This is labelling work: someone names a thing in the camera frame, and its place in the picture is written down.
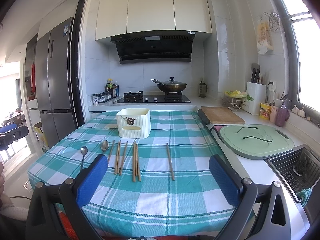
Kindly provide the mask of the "person's left hand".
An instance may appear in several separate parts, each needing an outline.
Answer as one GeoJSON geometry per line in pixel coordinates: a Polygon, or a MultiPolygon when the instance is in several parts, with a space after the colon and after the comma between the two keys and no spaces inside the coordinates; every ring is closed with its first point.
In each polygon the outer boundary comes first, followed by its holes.
{"type": "Polygon", "coordinates": [[[0,208],[2,207],[3,205],[3,202],[2,202],[2,195],[3,195],[3,192],[4,192],[4,177],[3,177],[3,171],[4,171],[4,166],[3,166],[3,163],[0,162],[0,208]]]}

